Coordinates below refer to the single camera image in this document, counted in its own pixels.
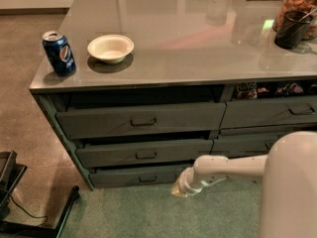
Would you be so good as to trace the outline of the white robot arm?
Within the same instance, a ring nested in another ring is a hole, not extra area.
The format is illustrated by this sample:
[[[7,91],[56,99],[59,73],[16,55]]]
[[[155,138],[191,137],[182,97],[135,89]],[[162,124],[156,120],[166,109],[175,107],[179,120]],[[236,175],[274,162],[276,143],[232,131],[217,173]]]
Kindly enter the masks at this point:
[[[265,155],[203,155],[185,169],[171,194],[185,198],[224,179],[262,185],[259,238],[317,238],[317,133],[279,138]]]

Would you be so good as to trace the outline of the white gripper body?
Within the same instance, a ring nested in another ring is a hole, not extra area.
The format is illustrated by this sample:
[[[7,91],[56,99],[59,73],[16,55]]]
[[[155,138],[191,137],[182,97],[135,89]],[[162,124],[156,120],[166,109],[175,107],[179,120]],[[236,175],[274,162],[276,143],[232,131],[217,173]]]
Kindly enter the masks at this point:
[[[195,195],[202,190],[202,184],[195,179],[194,168],[187,168],[181,173],[178,187],[182,196]]]

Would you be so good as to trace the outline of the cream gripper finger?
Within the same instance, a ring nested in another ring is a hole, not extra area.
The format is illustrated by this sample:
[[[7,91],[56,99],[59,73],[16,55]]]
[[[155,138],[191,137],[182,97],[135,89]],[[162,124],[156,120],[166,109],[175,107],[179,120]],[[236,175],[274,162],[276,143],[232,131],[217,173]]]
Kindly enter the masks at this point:
[[[180,188],[180,183],[179,183],[179,179],[176,180],[176,182],[174,183],[174,185],[171,188],[171,194],[177,198],[186,198],[187,194],[181,190]]]

